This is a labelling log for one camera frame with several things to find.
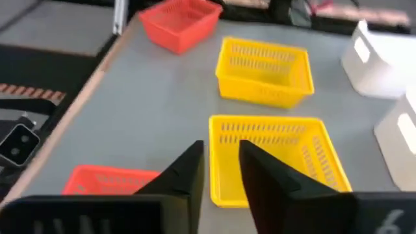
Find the basket rim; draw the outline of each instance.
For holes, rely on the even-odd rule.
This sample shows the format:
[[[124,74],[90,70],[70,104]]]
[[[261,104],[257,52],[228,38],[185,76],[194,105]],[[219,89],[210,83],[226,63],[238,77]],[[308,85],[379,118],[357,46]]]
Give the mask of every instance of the basket rim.
[[[219,15],[221,14],[221,12],[223,11],[222,6],[219,5],[218,3],[213,3],[207,0],[189,0],[189,1],[197,1],[206,5],[209,5],[210,7],[213,8],[213,11],[209,14],[204,14],[201,19],[199,19],[198,21],[195,21],[190,27],[187,27],[181,31],[173,31],[171,29],[167,29],[166,27],[163,27],[162,25],[159,25],[157,23],[154,23],[153,21],[149,20],[149,14],[151,14],[152,12],[155,11],[159,11],[160,8],[162,8],[164,5],[166,4],[170,4],[171,2],[174,1],[178,1],[178,0],[165,0],[165,1],[161,1],[160,3],[157,3],[143,11],[140,11],[138,13],[138,18],[142,21],[142,22],[146,22],[151,24],[153,27],[157,27],[160,30],[164,30],[169,34],[172,34],[174,36],[180,36],[182,34],[186,34],[187,31],[192,30],[195,27],[198,27],[199,24],[204,24],[207,20],[210,19],[211,16],[217,16],[219,17]]]
[[[233,119],[247,119],[247,118],[258,118],[264,120],[283,120],[283,121],[302,121],[302,122],[313,122],[315,123],[321,130],[323,137],[325,139],[326,144],[328,145],[331,154],[333,155],[333,159],[335,161],[337,171],[343,180],[344,186],[346,188],[345,192],[352,192],[352,187],[348,177],[345,174],[344,168],[339,160],[339,156],[332,144],[332,141],[329,137],[329,134],[325,128],[324,122],[319,118],[314,117],[302,117],[302,116],[243,116],[243,115],[232,115],[232,114],[216,114],[212,115],[209,118],[209,168],[210,168],[210,194],[213,203],[219,207],[225,208],[247,208],[248,201],[246,200],[221,200],[219,198],[220,191],[216,188],[216,185],[219,185],[219,181],[217,178],[218,172],[216,171],[215,161],[214,161],[214,141],[211,140],[215,130],[213,128],[213,122],[217,121],[218,119],[226,119],[226,118],[233,118]]]
[[[71,188],[73,187],[73,184],[78,179],[78,174],[83,170],[93,170],[93,171],[106,171],[110,173],[144,173],[147,176],[159,176],[161,173],[153,170],[141,170],[141,169],[131,169],[131,168],[122,168],[122,167],[115,167],[115,166],[100,166],[100,165],[92,165],[92,164],[80,164],[73,168],[71,171],[69,178],[64,186],[64,189],[62,189],[63,194],[67,194],[71,191]]]
[[[224,77],[223,75],[220,74],[220,67],[221,67],[221,64],[224,63],[224,59],[226,57],[225,56],[226,44],[229,43],[230,41],[249,42],[252,44],[261,44],[262,46],[268,45],[272,47],[284,47],[285,49],[292,49],[292,50],[296,50],[297,52],[301,52],[304,57],[304,59],[302,60],[305,62],[305,67],[307,70],[306,71],[307,72],[306,74],[307,88],[298,88],[298,87],[285,86],[285,85],[280,85],[280,84],[262,83],[259,81],[254,81],[250,79],[242,79],[241,77],[229,76],[229,75],[227,75],[227,77]],[[237,38],[233,36],[225,36],[223,37],[223,40],[222,40],[220,55],[218,58],[216,69],[215,69],[215,75],[217,76],[218,79],[233,79],[233,80],[238,80],[238,81],[244,80],[244,82],[252,83],[253,85],[255,84],[255,85],[262,85],[262,86],[266,86],[266,87],[270,87],[274,89],[282,89],[285,91],[294,92],[296,94],[311,95],[315,93],[315,86],[313,84],[313,77],[311,73],[311,66],[309,64],[309,56],[308,56],[307,50],[302,47],[296,47],[296,46],[291,46],[291,45],[278,44],[278,43],[272,43],[272,42],[261,42],[257,40],[248,40],[248,39]]]

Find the black panel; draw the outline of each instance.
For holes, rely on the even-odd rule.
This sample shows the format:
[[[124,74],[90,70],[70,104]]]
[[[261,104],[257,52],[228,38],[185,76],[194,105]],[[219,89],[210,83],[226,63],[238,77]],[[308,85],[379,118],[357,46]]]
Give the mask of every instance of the black panel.
[[[0,83],[71,92],[95,58],[0,45]]]
[[[415,192],[357,192],[354,233],[416,233]]]
[[[191,234],[198,233],[204,177],[203,141],[198,140],[160,176],[137,194],[167,194],[186,197]]]
[[[23,124],[16,125],[0,144],[0,157],[22,165],[39,144],[39,138]]]
[[[247,140],[240,141],[244,189],[258,234],[345,233],[355,199],[296,171]]]
[[[57,106],[46,99],[0,99],[0,109],[26,111],[51,116]]]
[[[0,231],[162,234],[163,210],[169,209],[164,202],[172,206],[180,200],[166,196],[31,196],[1,211]]]

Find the yellow basket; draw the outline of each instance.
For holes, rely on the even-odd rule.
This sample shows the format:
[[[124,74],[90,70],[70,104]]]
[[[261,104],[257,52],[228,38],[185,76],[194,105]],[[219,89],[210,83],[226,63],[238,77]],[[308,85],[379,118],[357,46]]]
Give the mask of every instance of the yellow basket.
[[[291,108],[314,93],[305,49],[224,38],[215,71],[223,98]]]
[[[248,207],[239,166],[240,140],[253,142],[335,190],[351,191],[319,119],[218,115],[209,120],[211,199],[217,206]]]

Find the orange striped tape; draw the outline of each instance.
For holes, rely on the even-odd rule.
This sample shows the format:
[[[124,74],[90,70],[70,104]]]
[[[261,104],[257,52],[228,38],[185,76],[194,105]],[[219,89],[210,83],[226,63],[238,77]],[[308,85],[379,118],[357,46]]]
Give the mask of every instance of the orange striped tape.
[[[5,94],[20,95],[30,98],[42,98],[50,101],[62,101],[65,93],[52,90],[43,90],[41,88],[16,86],[14,84],[0,84],[0,92]]]

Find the black device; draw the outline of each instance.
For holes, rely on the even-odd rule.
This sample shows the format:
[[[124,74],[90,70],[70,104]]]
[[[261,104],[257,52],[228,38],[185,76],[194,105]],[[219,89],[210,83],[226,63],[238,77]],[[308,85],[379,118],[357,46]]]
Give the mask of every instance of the black device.
[[[197,234],[203,141],[130,196],[29,196],[0,212],[2,234]]]
[[[258,234],[415,233],[416,192],[340,193],[247,140],[239,157]]]
[[[45,99],[0,99],[0,109],[52,115],[56,106]],[[27,115],[17,120],[0,120],[0,166],[22,168],[38,147],[35,123]]]

